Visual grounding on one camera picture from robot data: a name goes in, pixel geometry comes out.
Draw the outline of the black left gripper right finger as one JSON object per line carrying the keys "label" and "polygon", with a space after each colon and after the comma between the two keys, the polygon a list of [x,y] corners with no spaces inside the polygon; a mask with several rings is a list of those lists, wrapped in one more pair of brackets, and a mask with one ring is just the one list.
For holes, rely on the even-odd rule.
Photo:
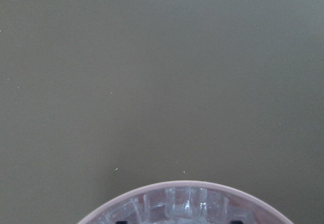
{"label": "black left gripper right finger", "polygon": [[241,220],[232,220],[230,224],[243,224]]}

